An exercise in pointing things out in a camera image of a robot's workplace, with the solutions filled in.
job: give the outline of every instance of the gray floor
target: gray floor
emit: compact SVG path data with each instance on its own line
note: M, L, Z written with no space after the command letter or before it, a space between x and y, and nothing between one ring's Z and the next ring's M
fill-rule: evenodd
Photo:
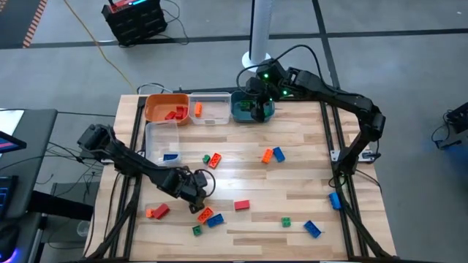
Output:
M97 39L113 39L100 15L106 1L70 2ZM250 1L177 2L190 37L248 34ZM468 3L462 0L327 0L320 4L329 32L468 28ZM170 3L163 1L163 6L176 12ZM179 26L171 23L167 34L181 37ZM278 0L271 27L272 33L318 32L312 3ZM63 2L50 0L33 42L89 40ZM272 56L294 44L311 45L327 72L319 39L269 43ZM404 259L465 262L467 147L440 151L430 135L442 124L446 110L467 101L468 36L341 38L331 39L330 44L342 88L372 98L388 117L380 142L382 158L376 168L398 255ZM248 45L242 41L199 42L103 49L134 85L151 81L171 89L189 89L234 86ZM113 114L120 95L132 92L95 47L0 50L0 58L0 107L54 107ZM285 56L282 63L316 72L304 50ZM60 115L52 141L75 147L87 125L112 122L112 118ZM70 165L46 160L38 181L54 173L53 181L74 182L84 170ZM48 191L50 186L40 189ZM68 259L68 252L46 247L42 261Z

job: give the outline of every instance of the orange bin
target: orange bin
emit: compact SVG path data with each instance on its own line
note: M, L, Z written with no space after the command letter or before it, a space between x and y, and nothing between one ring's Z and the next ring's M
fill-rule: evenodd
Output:
M147 121L165 121L165 117L171 111L177 112L177 106L188 107L189 97L186 94L153 94L146 99L145 119ZM179 126L189 122L189 115L181 120L176 120Z

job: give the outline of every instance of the blue lego brick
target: blue lego brick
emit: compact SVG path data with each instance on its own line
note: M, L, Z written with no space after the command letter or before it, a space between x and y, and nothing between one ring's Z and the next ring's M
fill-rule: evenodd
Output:
M312 237L317 238L322 234L322 232L312 223L312 221L307 221L304 227L309 231Z
M177 158L177 154L165 154L163 157L162 157L162 160L163 161L169 161L169 160L173 160Z
M276 147L273 149L273 154L275 155L276 157L276 160L278 160L278 162L282 162L284 161L286 158L284 157L284 154L283 152L281 151L281 148L280 147Z
M214 227L214 226L217 226L219 224L222 224L224 222L224 219L223 217L221 216L221 214L217 214L215 215L214 217L212 218L209 218L206 223L208 224L209 227Z
M331 207L333 207L334 210L338 210L341 208L341 204L339 202L338 194L336 192L333 192L328 195L328 198L330 199L331 202Z

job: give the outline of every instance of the yellow cable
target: yellow cable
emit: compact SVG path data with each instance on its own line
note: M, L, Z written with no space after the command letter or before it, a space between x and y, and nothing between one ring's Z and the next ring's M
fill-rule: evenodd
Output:
M78 21L80 21L81 25L84 27L84 29L86 30L86 32L88 32L88 35L93 39L94 41L94 44L97 46L97 48L99 49L102 57L111 65L114 67L114 69L117 70L118 73L120 73L120 75L125 79L125 81L127 81L130 85L130 88L132 88L132 91L133 93L137 94L137 89L132 85L132 83L129 81L129 79L125 76L125 74L120 70L118 69L118 67L116 65L114 65L109 59L107 59L107 57L105 56L104 52L102 52L102 48L101 46L99 46L99 43L98 41L93 37L93 34L91 34L91 32L89 31L89 29L86 27L85 23L83 23L83 21L80 19L80 17L78 17L78 15L75 13L75 11L73 10L73 8L68 4L68 1L67 0L64 0L65 4L68 6L68 9L70 9L70 11L72 11L73 15L76 17L76 19L78 19Z

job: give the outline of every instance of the teal bin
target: teal bin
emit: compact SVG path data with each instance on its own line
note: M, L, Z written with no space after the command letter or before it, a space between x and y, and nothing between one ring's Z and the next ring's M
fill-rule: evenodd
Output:
M231 115L235 122L238 123L255 123L250 115L250 110L242 104L247 101L253 101L253 96L245 94L243 91L235 91L231 94ZM265 122L268 122L275 114L275 103L266 102L263 107L265 108Z

